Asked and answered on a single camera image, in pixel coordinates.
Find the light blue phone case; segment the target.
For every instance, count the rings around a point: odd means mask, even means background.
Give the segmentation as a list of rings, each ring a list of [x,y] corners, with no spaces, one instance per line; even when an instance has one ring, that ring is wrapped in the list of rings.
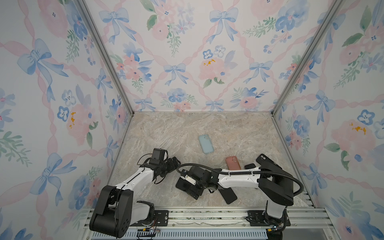
[[[200,135],[198,139],[204,154],[207,155],[214,152],[214,147],[209,135]]]

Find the right corner aluminium post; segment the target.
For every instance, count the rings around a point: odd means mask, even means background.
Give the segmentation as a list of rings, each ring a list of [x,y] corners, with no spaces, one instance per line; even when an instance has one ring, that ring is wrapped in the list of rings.
[[[331,6],[329,7],[329,10],[326,12],[323,22],[319,25],[317,31],[315,32],[312,41],[309,43],[306,51],[304,52],[301,60],[299,61],[298,68],[293,72],[291,78],[289,79],[287,85],[282,91],[282,94],[278,98],[277,103],[274,105],[273,110],[271,111],[271,114],[273,117],[276,117],[279,115],[279,111],[282,108],[284,101],[288,97],[290,91],[296,84],[298,78],[304,71],[304,68],[307,66],[308,62],[310,61],[311,57],[315,54],[315,51],[318,48],[319,42],[323,39],[323,37],[326,35],[326,32],[330,28],[330,25],[337,17],[338,12],[340,11],[341,6],[344,4],[344,1],[337,0],[332,1]]]

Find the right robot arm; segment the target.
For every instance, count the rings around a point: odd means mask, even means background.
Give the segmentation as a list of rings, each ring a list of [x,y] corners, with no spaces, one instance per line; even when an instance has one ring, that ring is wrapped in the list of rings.
[[[260,164],[247,165],[245,170],[213,169],[201,164],[183,164],[177,168],[180,178],[176,188],[197,200],[204,190],[219,191],[227,204],[237,200],[233,188],[261,190],[267,197],[265,210],[246,219],[256,226],[284,227],[288,221],[287,207],[303,192],[303,184],[276,163],[261,156]]]

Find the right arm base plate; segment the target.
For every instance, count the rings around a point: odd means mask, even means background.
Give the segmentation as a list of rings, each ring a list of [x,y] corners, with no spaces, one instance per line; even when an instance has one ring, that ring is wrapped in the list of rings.
[[[266,211],[247,211],[246,221],[251,227],[268,227],[272,229],[282,229],[291,226],[287,210],[283,211],[283,216],[280,219],[270,217]]]

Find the corner aluminium post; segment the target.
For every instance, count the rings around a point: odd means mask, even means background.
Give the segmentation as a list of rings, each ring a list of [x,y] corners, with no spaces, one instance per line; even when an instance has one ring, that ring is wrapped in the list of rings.
[[[99,54],[101,55],[101,59],[103,63],[105,64],[108,73],[110,74],[113,83],[116,85],[118,89],[118,93],[120,94],[124,106],[127,108],[129,112],[129,116],[134,116],[134,111],[132,109],[132,106],[129,103],[127,94],[124,91],[123,85],[120,82],[117,72],[115,68],[113,67],[112,60],[108,54],[108,51],[106,49],[105,44],[103,43],[102,36],[100,35],[97,26],[93,20],[93,17],[91,15],[91,12],[87,6],[86,1],[83,0],[74,0],[74,3],[76,7],[79,9],[80,15],[84,19],[86,27],[89,29],[91,37],[93,38],[96,49],[98,50]]]
[[[304,52],[301,60],[299,61],[298,68],[293,72],[291,78],[289,79],[287,85],[282,91],[282,94],[278,98],[277,103],[274,105],[273,110],[271,111],[271,114],[273,117],[276,117],[279,115],[279,111],[282,108],[284,101],[288,97],[290,91],[296,84],[298,78],[304,71],[304,68],[307,66],[308,62],[310,61],[311,57],[315,54],[315,51],[318,48],[319,42],[323,39],[323,37],[326,35],[326,32],[330,28],[330,25],[337,17],[338,12],[340,11],[341,6],[344,4],[344,1],[337,0],[332,1],[331,6],[329,7],[329,10],[326,12],[323,22],[319,25],[317,31],[315,32],[312,41],[309,43],[306,51]]]

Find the pink phone case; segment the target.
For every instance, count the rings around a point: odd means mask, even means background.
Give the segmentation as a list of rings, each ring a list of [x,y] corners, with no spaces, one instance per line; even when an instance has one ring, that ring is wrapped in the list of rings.
[[[228,170],[231,170],[231,171],[237,171],[242,169],[239,164],[238,158],[236,156],[227,157],[226,164],[227,164]]]

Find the black phone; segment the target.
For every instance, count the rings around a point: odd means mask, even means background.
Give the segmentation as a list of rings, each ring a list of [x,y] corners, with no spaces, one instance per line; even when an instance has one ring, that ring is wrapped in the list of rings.
[[[195,200],[197,200],[203,194],[203,191],[204,191],[203,189],[197,188],[195,185],[182,179],[181,177],[178,179],[176,183],[176,188],[187,193],[189,196],[191,196]]]
[[[233,203],[238,199],[237,195],[232,190],[232,188],[227,188],[227,189],[219,188],[218,190],[227,205],[230,205],[231,203]]]

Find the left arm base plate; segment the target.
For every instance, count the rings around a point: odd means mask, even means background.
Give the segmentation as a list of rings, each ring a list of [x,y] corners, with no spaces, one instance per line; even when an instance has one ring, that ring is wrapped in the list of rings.
[[[147,219],[132,223],[130,227],[167,227],[169,222],[168,210],[155,210]]]

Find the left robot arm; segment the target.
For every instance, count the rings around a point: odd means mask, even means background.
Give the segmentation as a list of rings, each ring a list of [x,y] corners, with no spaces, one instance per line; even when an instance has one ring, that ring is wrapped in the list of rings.
[[[89,223],[90,230],[122,238],[133,224],[150,226],[155,223],[154,204],[135,201],[135,196],[158,176],[164,178],[180,165],[181,162],[175,157],[158,163],[149,159],[122,183],[103,187]]]

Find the black phone case right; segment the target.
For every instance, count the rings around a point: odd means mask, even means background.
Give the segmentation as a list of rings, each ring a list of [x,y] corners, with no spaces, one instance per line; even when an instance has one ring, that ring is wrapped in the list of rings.
[[[250,170],[252,174],[264,172],[282,173],[283,169],[266,155],[261,154],[254,163],[245,165],[245,170]]]

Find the left corner aluminium post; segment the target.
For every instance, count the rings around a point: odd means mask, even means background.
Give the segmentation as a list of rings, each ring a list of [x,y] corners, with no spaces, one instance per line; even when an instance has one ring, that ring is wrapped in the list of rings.
[[[115,68],[113,67],[112,60],[108,54],[108,51],[106,49],[105,44],[103,43],[102,36],[100,35],[97,26],[93,20],[93,17],[91,15],[91,12],[87,6],[86,1],[83,0],[74,0],[74,3],[76,7],[79,9],[80,15],[84,19],[86,27],[89,29],[91,37],[93,38],[96,49],[98,50],[99,54],[101,55],[101,59],[103,63],[105,64],[108,73],[110,74],[113,83],[116,85],[118,89],[118,93],[120,94],[124,106],[127,108],[129,112],[129,116],[134,116],[134,111],[132,109],[132,106],[129,103],[127,94],[124,91],[123,85],[120,82],[117,72]]]

